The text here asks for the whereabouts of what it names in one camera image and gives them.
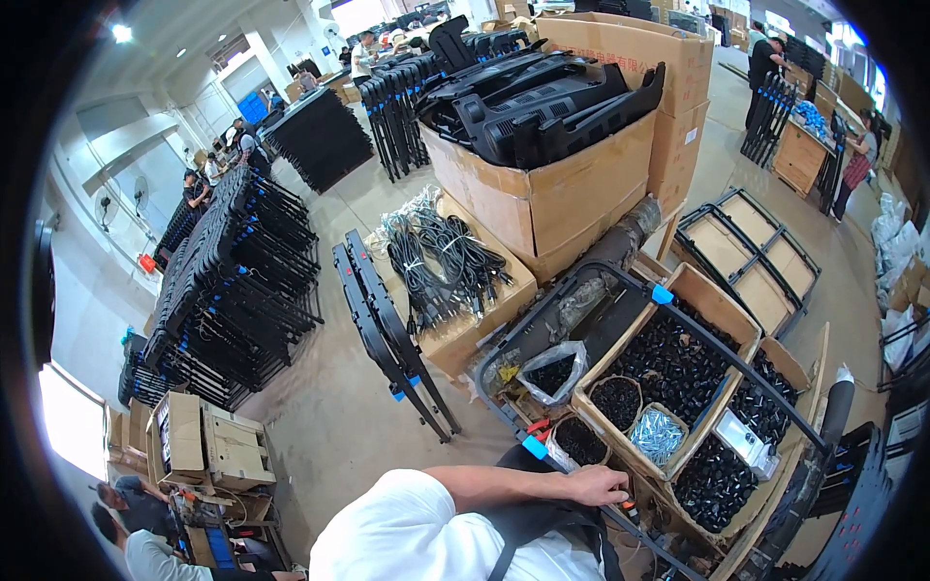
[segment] black plastic part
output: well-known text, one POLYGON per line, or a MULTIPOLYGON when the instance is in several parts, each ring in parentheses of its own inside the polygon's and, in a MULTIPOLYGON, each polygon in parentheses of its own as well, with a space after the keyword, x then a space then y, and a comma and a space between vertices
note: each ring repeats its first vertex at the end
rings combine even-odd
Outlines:
POLYGON ((358 330, 362 344, 365 346, 365 352, 378 365, 381 373, 390 381, 389 387, 392 395, 396 394, 397 390, 402 391, 417 409, 420 422, 430 425, 430 428, 439 436, 439 442, 451 442, 452 438, 436 422, 430 413, 430 409, 420 399, 413 386, 410 385, 410 379, 395 359, 394 353, 385 343, 382 329, 378 323, 379 319, 371 311, 371 307, 365 298, 365 291, 357 278, 355 267, 349 259, 349 253, 343 243, 333 246, 333 266, 339 272, 342 291, 345 294, 346 302, 349 303, 352 321, 355 323, 355 328, 358 330))
POLYGON ((448 422, 452 434, 461 433, 461 425, 436 388, 430 372, 423 360, 420 359, 417 348, 410 340, 410 335, 406 332, 404 322, 397 315, 397 309, 394 307, 391 295, 375 270, 375 265, 371 261, 371 256, 368 254, 358 230, 347 232, 346 242, 350 260, 364 285, 365 299, 368 306, 380 321, 380 328, 384 332, 384 338, 392 346, 398 362, 406 371, 406 376, 419 376, 424 389, 430 395, 436 407, 442 412, 445 421, 448 422))
POLYGON ((689 212, 678 223, 678 229, 675 231, 675 242, 681 245, 681 247, 690 254, 695 261, 700 265, 700 268, 704 270, 708 276, 714 281, 715 284, 720 286, 721 289, 726 292, 731 298, 733 298, 736 303, 745 310, 752 319, 759 324, 760 328, 763 328, 762 324, 759 322, 759 319, 755 316, 743 298, 739 295, 739 292, 734 288, 734 285, 739 281, 739 279, 749 271, 750 267, 754 264, 759 264, 762 266, 766 272, 772 277, 773 280, 778 284, 778 287, 785 294, 785 297, 790 301, 791 305, 794 307, 794 313, 786 319, 779 327, 776 329, 773 334, 775 338, 784 337, 789 333, 789 331, 797 324, 800 318, 807 313, 807 305, 810 304, 811 296, 814 292, 814 287, 817 284, 817 280, 820 278, 820 273, 822 269, 814 262, 812 258, 807 254, 807 252, 801 248, 797 240, 794 239, 794 236, 791 235, 785 229, 785 226, 778 222, 774 216, 772 216, 768 210, 762 207, 758 202, 756 202, 747 191, 742 188, 731 188, 730 191, 721 196, 718 200, 711 202, 709 204, 704 204, 695 210, 689 212), (738 196, 750 205, 752 209, 762 217, 769 226, 775 231, 767 241, 760 247, 757 245, 746 232, 744 232, 730 217, 726 214, 725 210, 722 209, 722 206, 734 196, 738 196), (713 215, 717 221, 725 226, 734 237, 739 240, 743 247, 750 253, 750 258, 747 260, 746 264, 742 267, 731 273, 729 276, 724 275, 713 265, 713 263, 704 255, 700 248, 691 240, 690 236, 687 234, 687 230, 698 222, 700 219, 704 218, 707 215, 713 215), (802 297, 799 297, 797 292, 793 287, 785 280, 785 277, 778 271, 777 268, 771 263, 768 259, 766 253, 772 247, 772 245, 778 240, 784 240, 791 249, 797 254, 801 260, 804 261, 804 265, 813 273, 813 280, 811 281, 810 287, 804 293, 802 297))

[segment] power cord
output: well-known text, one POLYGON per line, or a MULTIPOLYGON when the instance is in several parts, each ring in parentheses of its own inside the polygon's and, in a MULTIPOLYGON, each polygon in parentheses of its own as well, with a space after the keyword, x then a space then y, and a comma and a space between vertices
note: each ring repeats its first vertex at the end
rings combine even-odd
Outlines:
POLYGON ((455 316, 459 305, 481 319, 487 305, 498 298, 495 284, 513 284, 504 271, 507 260, 477 240, 458 216, 440 216, 435 199, 390 215, 382 226, 391 266, 407 289, 410 335, 434 328, 444 316, 455 316), (442 277, 430 268, 427 255, 439 266, 442 277))

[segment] pillar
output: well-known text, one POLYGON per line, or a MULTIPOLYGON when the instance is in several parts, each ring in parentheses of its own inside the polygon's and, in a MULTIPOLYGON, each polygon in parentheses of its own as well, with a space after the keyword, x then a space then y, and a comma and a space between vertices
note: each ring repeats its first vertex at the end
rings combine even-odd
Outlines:
POLYGON ((272 53, 268 50, 268 46, 265 45, 265 41, 261 39, 261 34, 256 30, 255 22, 252 20, 250 14, 247 12, 244 13, 236 22, 239 24, 239 27, 242 28, 243 33, 245 33, 248 45, 255 52, 256 58, 259 59, 261 68, 268 74, 268 78, 271 80, 274 90, 281 96, 281 99, 287 102, 287 86, 291 84, 293 78, 287 74, 287 71, 282 71, 281 68, 278 67, 278 64, 274 62, 274 57, 272 57, 272 53))

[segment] man's arm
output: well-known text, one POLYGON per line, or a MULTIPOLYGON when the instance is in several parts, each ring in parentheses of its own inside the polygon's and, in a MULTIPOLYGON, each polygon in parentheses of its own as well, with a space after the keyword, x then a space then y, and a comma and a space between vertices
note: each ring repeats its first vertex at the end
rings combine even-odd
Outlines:
POLYGON ((452 496, 457 512, 533 498, 574 500, 597 507, 623 502, 630 478, 605 466, 586 466, 571 474, 523 472, 493 466, 438 466, 423 470, 452 496))
POLYGON ((146 482, 146 481, 144 481, 144 480, 142 480, 142 479, 139 479, 139 484, 142 485, 142 491, 143 491, 143 492, 147 492, 147 493, 149 493, 150 495, 154 496, 155 498, 157 498, 157 499, 161 500, 162 502, 164 502, 165 504, 167 504, 167 502, 168 502, 168 495, 166 495, 166 494, 163 493, 162 491, 158 490, 158 487, 157 487, 157 486, 155 486, 155 485, 152 484, 151 482, 146 482))
POLYGON ((779 66, 782 66, 782 67, 785 67, 785 68, 788 69, 789 71, 791 70, 791 65, 789 65, 788 62, 787 62, 786 60, 784 60, 783 58, 781 58, 781 55, 771 55, 771 56, 769 57, 769 59, 771 59, 772 61, 774 61, 775 64, 777 64, 777 65, 779 65, 779 66))

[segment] concrete floor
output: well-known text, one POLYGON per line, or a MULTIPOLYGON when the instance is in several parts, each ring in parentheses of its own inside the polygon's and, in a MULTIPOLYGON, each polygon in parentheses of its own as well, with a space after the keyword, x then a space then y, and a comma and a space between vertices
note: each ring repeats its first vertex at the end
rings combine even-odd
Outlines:
MULTIPOLYGON (((746 66, 746 55, 717 48, 715 59, 746 66)), ((819 214, 767 171, 740 155, 743 118, 750 91, 745 81, 719 66, 711 76, 711 107, 697 160, 697 171, 686 210, 716 199, 729 186, 746 188, 772 214, 789 226, 800 244, 823 268, 804 317, 784 341, 802 365, 813 361, 820 328, 830 322, 828 377, 841 363, 850 366, 862 385, 847 429, 884 417, 884 396, 874 386, 879 373, 879 311, 874 293, 874 259, 868 231, 877 215, 877 196, 866 186, 857 189, 849 216, 837 225, 819 214)), ((367 127, 364 112, 354 106, 367 127)), ((282 182, 308 201, 312 223, 321 238, 320 282, 325 325, 300 346, 302 353, 262 393, 240 412, 265 423, 279 476, 275 505, 292 557, 304 562, 316 536, 342 507, 362 494, 386 470, 425 468, 443 464, 490 464, 514 444, 512 435, 481 405, 468 404, 436 373, 446 400, 465 432, 451 444, 440 445, 422 427, 408 403, 395 403, 387 381, 365 355, 335 271, 328 267, 330 248, 344 240, 346 231, 367 235, 379 224, 382 212, 399 207, 430 183, 426 167, 391 184, 377 158, 352 172, 324 195, 303 185, 287 163, 275 169, 282 182)), ((647 245, 655 252, 658 236, 647 245)), ((807 523, 790 549, 788 560, 813 560, 829 535, 835 518, 807 523)), ((652 554, 621 548, 628 578, 651 565, 652 554)))

